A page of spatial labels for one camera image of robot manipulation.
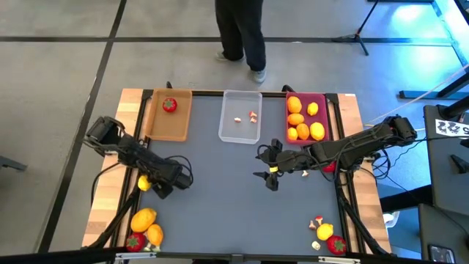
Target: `mushroom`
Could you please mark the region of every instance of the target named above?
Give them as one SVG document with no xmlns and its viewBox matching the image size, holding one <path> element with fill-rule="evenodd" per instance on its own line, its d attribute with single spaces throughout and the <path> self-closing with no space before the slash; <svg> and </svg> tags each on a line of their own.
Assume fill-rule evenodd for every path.
<svg viewBox="0 0 469 264">
<path fill-rule="evenodd" d="M 322 224 L 322 216 L 316 216 L 315 219 L 320 225 Z"/>
<path fill-rule="evenodd" d="M 311 246 L 313 247 L 313 249 L 316 249 L 316 250 L 320 250 L 320 248 L 321 248 L 321 245 L 319 243 L 317 243 L 316 241 L 313 241 Z"/>
<path fill-rule="evenodd" d="M 309 229 L 310 229 L 310 230 L 316 230 L 316 226 L 314 225 L 314 221 L 313 221 L 313 220 L 311 220 L 311 221 L 309 222 Z"/>
</svg>

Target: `sticker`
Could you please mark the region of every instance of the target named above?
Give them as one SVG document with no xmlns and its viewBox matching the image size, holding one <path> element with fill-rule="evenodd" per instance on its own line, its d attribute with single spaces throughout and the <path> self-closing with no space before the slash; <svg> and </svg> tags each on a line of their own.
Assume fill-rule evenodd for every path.
<svg viewBox="0 0 469 264">
<path fill-rule="evenodd" d="M 469 136 L 469 125 L 459 122 L 435 120 L 435 130 L 444 136 Z"/>
</svg>

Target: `gray tabletop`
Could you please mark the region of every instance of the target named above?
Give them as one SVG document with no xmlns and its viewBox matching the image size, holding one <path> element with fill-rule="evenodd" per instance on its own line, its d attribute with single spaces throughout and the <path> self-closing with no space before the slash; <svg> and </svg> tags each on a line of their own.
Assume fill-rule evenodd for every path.
<svg viewBox="0 0 469 264">
<path fill-rule="evenodd" d="M 425 128 L 428 139 L 440 137 L 435 119 L 443 120 L 435 106 L 425 106 Z M 433 203 L 446 210 L 469 215 L 469 174 L 458 174 L 451 154 L 469 161 L 469 149 L 461 146 L 461 139 L 440 139 L 427 142 Z"/>
<path fill-rule="evenodd" d="M 279 190 L 265 187 L 252 172 L 268 167 L 255 159 L 259 144 L 285 141 L 285 102 L 263 98 L 261 138 L 257 144 L 222 142 L 218 137 L 222 97 L 193 97 L 186 142 L 151 142 L 162 157 L 184 155 L 193 167 L 193 185 L 175 189 L 165 200 L 153 191 L 141 195 L 140 208 L 154 208 L 164 231 L 164 252 L 220 254 L 329 255 L 309 221 L 322 215 L 341 235 L 334 185 L 319 172 L 285 174 Z M 284 150 L 299 150 L 284 144 Z"/>
<path fill-rule="evenodd" d="M 446 211 L 446 214 L 469 230 L 469 216 Z M 466 235 L 454 222 L 428 205 L 418 206 L 422 260 L 429 260 L 428 245 L 449 248 L 456 263 L 469 263 L 469 250 L 465 245 Z"/>
</svg>

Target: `tripod stand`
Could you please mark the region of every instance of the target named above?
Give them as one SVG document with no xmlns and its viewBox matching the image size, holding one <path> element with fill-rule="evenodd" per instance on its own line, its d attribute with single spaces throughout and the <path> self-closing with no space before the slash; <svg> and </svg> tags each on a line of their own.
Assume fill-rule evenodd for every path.
<svg viewBox="0 0 469 264">
<path fill-rule="evenodd" d="M 363 43 L 363 40 L 360 37 L 360 33 L 363 30 L 363 28 L 365 27 L 365 24 L 368 21 L 368 18 L 370 17 L 370 15 L 372 15 L 373 10 L 378 5 L 378 1 L 379 0 L 375 0 L 375 2 L 373 4 L 373 7 L 370 9 L 370 11 L 368 12 L 368 15 L 365 18 L 365 21 L 361 24 L 360 28 L 357 30 L 356 33 L 333 38 L 332 42 L 334 42 L 334 43 L 360 43 L 363 51 L 365 51 L 365 55 L 368 56 L 369 53 L 366 50 L 365 43 Z"/>
</svg>

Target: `yellow object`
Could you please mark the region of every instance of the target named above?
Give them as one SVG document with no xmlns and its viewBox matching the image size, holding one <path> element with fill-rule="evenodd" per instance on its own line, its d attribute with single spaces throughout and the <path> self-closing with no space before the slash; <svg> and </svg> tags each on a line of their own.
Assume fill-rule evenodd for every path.
<svg viewBox="0 0 469 264">
<path fill-rule="evenodd" d="M 298 137 L 302 140 L 307 140 L 309 138 L 309 128 L 307 124 L 301 123 L 296 126 L 296 131 L 298 133 Z"/>
<path fill-rule="evenodd" d="M 324 126 L 322 126 L 320 122 L 312 123 L 309 130 L 310 130 L 309 132 L 311 132 L 311 137 L 314 140 L 320 141 L 324 139 L 325 130 L 324 130 Z"/>
<path fill-rule="evenodd" d="M 296 114 L 301 111 L 301 101 L 298 97 L 290 96 L 287 100 L 288 112 Z"/>
<path fill-rule="evenodd" d="M 155 251 L 159 252 L 161 242 L 163 242 L 164 238 L 163 230 L 161 229 L 161 227 L 157 224 L 152 224 L 151 226 L 149 226 L 147 230 L 147 238 L 152 245 L 156 246 Z"/>
<path fill-rule="evenodd" d="M 308 105 L 308 109 L 306 110 L 310 116 L 314 116 L 317 114 L 317 111 L 319 110 L 319 106 L 317 103 L 310 103 Z"/>
<path fill-rule="evenodd" d="M 305 117 L 302 114 L 289 114 L 287 121 L 290 125 L 299 125 L 305 122 Z"/>
<path fill-rule="evenodd" d="M 138 186 L 142 191 L 148 191 L 152 188 L 152 184 L 148 181 L 148 176 L 146 175 L 140 176 Z"/>
<path fill-rule="evenodd" d="M 296 128 L 288 128 L 287 134 L 289 140 L 296 140 L 298 138 Z"/>
<path fill-rule="evenodd" d="M 132 217 L 130 228 L 134 232 L 145 232 L 156 220 L 156 211 L 152 208 L 144 208 Z"/>
<path fill-rule="evenodd" d="M 317 239 L 326 241 L 334 234 L 334 226 L 332 224 L 321 224 L 317 228 Z"/>
</svg>

